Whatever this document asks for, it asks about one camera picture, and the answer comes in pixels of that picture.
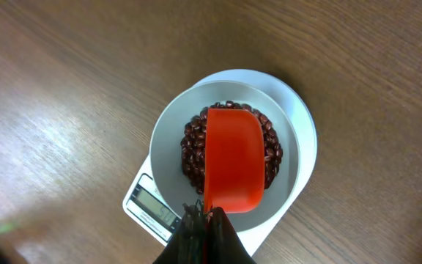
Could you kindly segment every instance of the kitchen scale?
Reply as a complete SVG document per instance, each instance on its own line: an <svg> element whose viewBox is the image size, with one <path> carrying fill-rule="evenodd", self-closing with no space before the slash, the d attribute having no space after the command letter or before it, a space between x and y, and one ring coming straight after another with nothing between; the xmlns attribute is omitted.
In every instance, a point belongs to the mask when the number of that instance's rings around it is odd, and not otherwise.
<svg viewBox="0 0 422 264"><path fill-rule="evenodd" d="M269 95L284 110L291 121L297 144L299 145L299 170L293 192L288 200L271 218L264 223L237 232L247 253L252 256L263 243L279 219L289 209L306 186L314 169L317 156L317 134L314 121L300 97L281 80L255 70L225 70L214 73L197 82L194 86L209 81L238 81L255 87ZM180 223L176 215L160 195L152 175L150 155L139 168L130 189L123 199L123 210L164 246L170 241Z"/></svg>

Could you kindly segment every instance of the bean pile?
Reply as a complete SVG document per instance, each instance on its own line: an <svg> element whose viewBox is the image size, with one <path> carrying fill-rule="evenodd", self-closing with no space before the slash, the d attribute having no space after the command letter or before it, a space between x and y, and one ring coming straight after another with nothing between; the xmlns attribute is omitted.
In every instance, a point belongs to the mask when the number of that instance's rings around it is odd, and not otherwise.
<svg viewBox="0 0 422 264"><path fill-rule="evenodd" d="M262 124L264 140L264 188L268 189L279 171L279 164L283 157L283 149L278 141L278 135L273 129L273 124L268 117L258 109L252 109L248 104L234 103L226 101L225 104L215 103L205 107L191 118L185 125L185 136L180 145L182 146L182 170L191 185L196 189L197 194L204 192L204 148L206 145L206 125L208 109L243 109L251 112Z"/></svg>

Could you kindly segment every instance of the orange measuring cup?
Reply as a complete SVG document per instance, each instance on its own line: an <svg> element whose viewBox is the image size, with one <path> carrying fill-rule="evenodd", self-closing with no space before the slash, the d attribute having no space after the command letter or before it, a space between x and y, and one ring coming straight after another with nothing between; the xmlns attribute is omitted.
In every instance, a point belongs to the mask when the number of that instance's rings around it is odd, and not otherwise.
<svg viewBox="0 0 422 264"><path fill-rule="evenodd" d="M226 213L256 208L264 190L264 146L260 122L249 111L208 111L204 209Z"/></svg>

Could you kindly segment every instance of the wooden table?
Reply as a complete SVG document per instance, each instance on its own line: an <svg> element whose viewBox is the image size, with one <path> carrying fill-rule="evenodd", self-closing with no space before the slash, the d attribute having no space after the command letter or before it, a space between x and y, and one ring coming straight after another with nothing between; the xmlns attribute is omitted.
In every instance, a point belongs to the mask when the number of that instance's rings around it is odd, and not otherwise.
<svg viewBox="0 0 422 264"><path fill-rule="evenodd" d="M0 247L151 263L122 210L167 103L249 68L308 105L319 153L258 263L422 263L422 1L0 1Z"/></svg>

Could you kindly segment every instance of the scale display screen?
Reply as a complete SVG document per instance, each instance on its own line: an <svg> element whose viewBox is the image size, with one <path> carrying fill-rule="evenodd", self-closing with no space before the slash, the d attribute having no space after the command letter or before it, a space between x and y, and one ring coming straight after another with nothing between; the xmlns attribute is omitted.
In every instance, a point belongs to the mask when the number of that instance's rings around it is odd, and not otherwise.
<svg viewBox="0 0 422 264"><path fill-rule="evenodd" d="M156 200L151 194L149 194L144 189L141 189L136 196L136 200L140 202L143 206L149 209L154 213L160 220L162 220L167 225L171 225L175 220L175 214L172 213L167 207L163 206L160 202Z"/></svg>

